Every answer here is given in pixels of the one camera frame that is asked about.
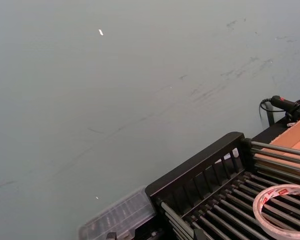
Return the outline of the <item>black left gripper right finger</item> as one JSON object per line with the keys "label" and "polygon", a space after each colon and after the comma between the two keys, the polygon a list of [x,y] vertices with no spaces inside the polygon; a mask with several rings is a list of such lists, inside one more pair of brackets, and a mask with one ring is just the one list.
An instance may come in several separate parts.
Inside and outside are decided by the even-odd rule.
{"label": "black left gripper right finger", "polygon": [[206,235],[202,229],[196,228],[193,230],[194,240],[206,240]]}

